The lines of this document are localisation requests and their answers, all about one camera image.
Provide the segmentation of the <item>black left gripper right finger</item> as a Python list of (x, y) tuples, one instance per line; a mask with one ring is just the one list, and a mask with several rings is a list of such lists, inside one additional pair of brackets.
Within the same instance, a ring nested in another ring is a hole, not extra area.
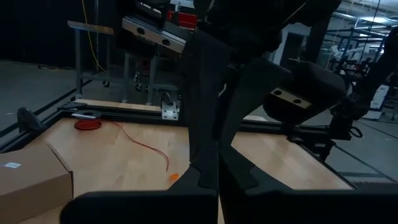
[(226, 224), (398, 224), (398, 188), (294, 190), (232, 146), (219, 146)]

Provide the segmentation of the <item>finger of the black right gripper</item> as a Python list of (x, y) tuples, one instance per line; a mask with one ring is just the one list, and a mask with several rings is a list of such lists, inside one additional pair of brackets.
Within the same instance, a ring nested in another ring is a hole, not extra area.
[(191, 34), (183, 51), (190, 163), (196, 168), (216, 163), (219, 93), (226, 79), (229, 56), (227, 44), (201, 30)]
[(291, 80), (290, 71), (264, 58), (248, 63), (220, 97), (219, 143), (230, 145), (242, 119), (260, 107), (272, 90)]

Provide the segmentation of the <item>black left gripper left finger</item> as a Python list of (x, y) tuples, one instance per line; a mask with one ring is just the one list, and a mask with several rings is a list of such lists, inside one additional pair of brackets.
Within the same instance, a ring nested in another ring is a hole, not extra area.
[(211, 140), (195, 150), (167, 190), (88, 192), (64, 206), (60, 224), (217, 224), (218, 146)]

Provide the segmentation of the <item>red storage bin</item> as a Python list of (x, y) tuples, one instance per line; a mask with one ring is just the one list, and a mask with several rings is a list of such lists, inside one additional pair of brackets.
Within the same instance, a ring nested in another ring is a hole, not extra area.
[(183, 29), (195, 30), (198, 17), (184, 12), (167, 11), (167, 20)]

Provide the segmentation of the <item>small cardboard box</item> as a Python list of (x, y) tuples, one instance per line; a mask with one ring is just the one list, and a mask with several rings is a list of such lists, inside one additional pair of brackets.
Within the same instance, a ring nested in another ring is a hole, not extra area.
[(0, 154), (0, 224), (18, 224), (73, 196), (73, 171), (51, 144)]

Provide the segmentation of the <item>wooden side table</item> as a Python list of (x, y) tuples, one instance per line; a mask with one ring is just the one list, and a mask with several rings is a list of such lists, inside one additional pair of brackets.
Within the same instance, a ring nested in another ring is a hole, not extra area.
[[(98, 77), (94, 75), (84, 75), (81, 72), (81, 47), (80, 47), (80, 33), (82, 31), (86, 31), (87, 33), (97, 33), (97, 34), (105, 34), (111, 36), (114, 34), (114, 30), (110, 27), (87, 24), (82, 22), (68, 21), (68, 26), (75, 31), (75, 60), (76, 60), (76, 94), (75, 99), (80, 99), (83, 91), (83, 81), (87, 82), (91, 81), (101, 81), (101, 82), (115, 82), (121, 83), (123, 85), (123, 100), (122, 102), (127, 102), (127, 94), (129, 91), (129, 63), (130, 63), (130, 54), (124, 54), (124, 71), (123, 78), (112, 79), (110, 73), (106, 70), (104, 71), (104, 76)], [(122, 28), (142, 37), (150, 42), (153, 42), (157, 45), (165, 46), (166, 48), (173, 50), (177, 53), (180, 53), (183, 50), (185, 45), (185, 40), (182, 38), (171, 34), (163, 29), (158, 29), (144, 21), (140, 21), (138, 19), (133, 18), (123, 18), (122, 20)], [(155, 68), (156, 68), (156, 59), (152, 59), (151, 65), (152, 69), (150, 71), (150, 80), (148, 82), (149, 87), (149, 96), (148, 100), (152, 99), (154, 90), (165, 90), (165, 91), (178, 91), (178, 88), (172, 84), (156, 84), (154, 82), (155, 78)]]

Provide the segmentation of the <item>silver mounting bracket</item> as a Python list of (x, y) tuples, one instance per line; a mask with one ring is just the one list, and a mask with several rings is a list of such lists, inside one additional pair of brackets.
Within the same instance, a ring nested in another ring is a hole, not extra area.
[(163, 101), (161, 105), (161, 112), (162, 119), (164, 120), (178, 121), (179, 119), (180, 110), (176, 102), (167, 103), (166, 101)]

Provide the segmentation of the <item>black aluminium table frame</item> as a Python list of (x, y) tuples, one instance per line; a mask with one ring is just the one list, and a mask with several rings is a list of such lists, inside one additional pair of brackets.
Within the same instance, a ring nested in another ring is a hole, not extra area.
[[(109, 121), (120, 121), (126, 123), (154, 124), (164, 126), (184, 127), (182, 121), (171, 121), (162, 119), (161, 112), (153, 110), (138, 110), (117, 108), (115, 106), (89, 105), (88, 103), (79, 103), (77, 101), (65, 103), (54, 113), (40, 120), (45, 128), (41, 131), (24, 131), (0, 146), (0, 153), (16, 151), (22, 149), (28, 143), (39, 137), (48, 128), (54, 125), (58, 120), (71, 117), (73, 113), (83, 110), (94, 110), (101, 113), (101, 118)], [(0, 131), (0, 137), (3, 137), (18, 128), (18, 123)], [(316, 160), (324, 164), (327, 169), (331, 169), (325, 164), (330, 151), (336, 146), (328, 132), (328, 126), (317, 125), (298, 125), (293, 128), (287, 128), (282, 123), (273, 123), (269, 121), (246, 120), (241, 122), (239, 130), (247, 133), (276, 134), (287, 137), (287, 140), (293, 142), (314, 156)]]

